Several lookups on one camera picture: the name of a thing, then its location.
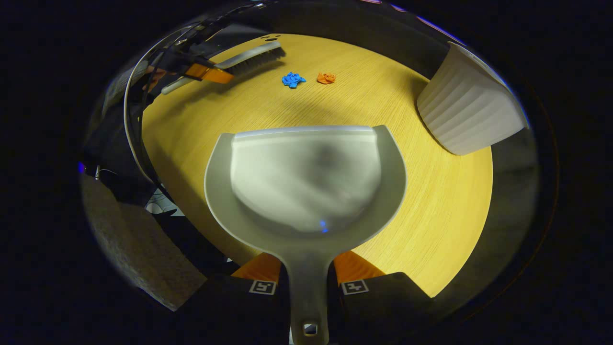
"blue crumpled paper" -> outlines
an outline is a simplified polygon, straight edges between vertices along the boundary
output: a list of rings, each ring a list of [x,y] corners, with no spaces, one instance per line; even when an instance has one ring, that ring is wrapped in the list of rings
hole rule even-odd
[[[281,81],[283,82],[283,85],[289,86],[289,88],[296,88],[296,86],[298,86],[298,83],[304,83],[307,80],[303,77],[300,77],[300,75],[298,75],[297,73],[290,72],[286,76],[283,76],[283,78],[281,78]]]

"orange crumpled paper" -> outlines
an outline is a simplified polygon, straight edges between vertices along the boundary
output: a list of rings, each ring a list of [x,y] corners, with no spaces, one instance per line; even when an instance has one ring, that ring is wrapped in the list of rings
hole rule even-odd
[[[332,73],[322,73],[317,75],[317,81],[322,84],[330,84],[336,81],[337,77]]]

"round table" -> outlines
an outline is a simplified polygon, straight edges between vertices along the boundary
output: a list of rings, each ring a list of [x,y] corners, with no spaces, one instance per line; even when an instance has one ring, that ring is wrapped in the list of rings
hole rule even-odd
[[[424,126],[416,99],[428,79],[385,56],[344,42],[270,34],[212,58],[223,61],[276,38],[287,56],[229,84],[191,82],[160,95],[143,116],[143,140],[155,170],[178,207],[239,265],[259,253],[215,221],[204,197],[204,173],[221,133],[314,125],[386,125],[405,159],[408,188],[393,221],[354,249],[385,273],[406,273],[434,297],[472,252],[492,194],[489,147],[449,153]],[[306,78],[296,89],[288,72]],[[318,72],[337,81],[317,83]]]

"brush bristles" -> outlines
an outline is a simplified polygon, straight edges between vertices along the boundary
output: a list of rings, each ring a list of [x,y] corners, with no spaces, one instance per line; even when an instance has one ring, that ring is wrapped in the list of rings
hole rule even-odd
[[[258,66],[261,66],[265,63],[269,63],[271,61],[275,61],[284,56],[285,51],[283,50],[283,48],[279,47],[249,58],[241,63],[237,63],[232,67],[226,68],[224,71],[235,76],[240,76],[241,74],[245,74],[256,69]]]

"crumpled paper ball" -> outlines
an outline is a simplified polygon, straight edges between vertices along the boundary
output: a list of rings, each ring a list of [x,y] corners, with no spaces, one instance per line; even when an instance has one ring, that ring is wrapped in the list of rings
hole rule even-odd
[[[330,84],[334,83],[337,80],[337,77],[332,73],[322,73],[320,72],[317,75],[317,81],[322,84]]]
[[[283,82],[283,85],[289,86],[289,88],[296,88],[296,86],[298,86],[298,83],[304,83],[307,80],[303,77],[300,77],[300,75],[297,73],[290,72],[286,76],[283,76],[283,78],[281,78],[281,81]]]

